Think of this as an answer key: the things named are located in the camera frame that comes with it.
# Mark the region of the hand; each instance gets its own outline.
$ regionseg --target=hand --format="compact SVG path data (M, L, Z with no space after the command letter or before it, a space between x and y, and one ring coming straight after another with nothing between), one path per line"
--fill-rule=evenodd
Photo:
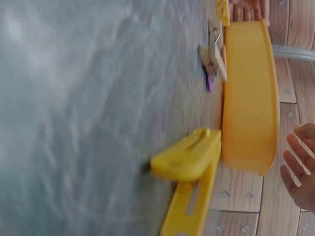
M233 21L259 21L265 18L269 26L269 0L230 0L233 6L233 13L231 18ZM254 11L254 19L251 19L251 9Z
M315 152L315 124L307 123L302 127L297 126L294 128L294 133L313 153ZM303 167L298 163L291 152L285 151L283 158L297 179L301 182L301 186L296 186L285 165L280 167L282 180L294 200L294 203L302 209L315 213L315 159L302 147L293 134L288 134L286 139L292 151L298 156L311 174L308 175L304 171Z

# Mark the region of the wooden floor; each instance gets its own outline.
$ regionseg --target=wooden floor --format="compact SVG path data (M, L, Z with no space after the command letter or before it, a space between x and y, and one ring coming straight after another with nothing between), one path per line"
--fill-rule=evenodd
M275 162L264 177L220 163L204 236L315 235L315 215L294 204L279 172L282 153L289 150L286 135L296 124L315 122L315 65L284 58L275 62L281 115ZM214 212L216 222L210 217Z

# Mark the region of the yellow plastic toy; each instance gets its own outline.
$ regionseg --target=yellow plastic toy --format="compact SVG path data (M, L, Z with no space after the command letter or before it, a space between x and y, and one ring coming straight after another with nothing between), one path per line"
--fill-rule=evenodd
M231 23L225 32L222 158L227 166L264 175L276 156L279 96L265 20Z
M155 175L178 181L161 236L201 235L220 152L221 131L200 129L153 157L150 164ZM188 210L195 188L198 196Z
M222 157L227 166L265 174L277 151L279 96L268 29L259 22L229 22L227 0L216 0L226 26L225 64L220 22L209 20L208 46L199 55L224 87ZM151 160L158 177L178 181L161 236L201 236L221 153L221 132L200 129ZM195 205L191 198L196 195Z

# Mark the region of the gray surface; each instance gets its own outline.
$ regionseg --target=gray surface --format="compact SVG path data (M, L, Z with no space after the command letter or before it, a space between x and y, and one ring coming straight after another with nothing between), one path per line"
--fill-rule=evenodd
M209 126L202 0L0 3L0 235L155 236L152 154Z

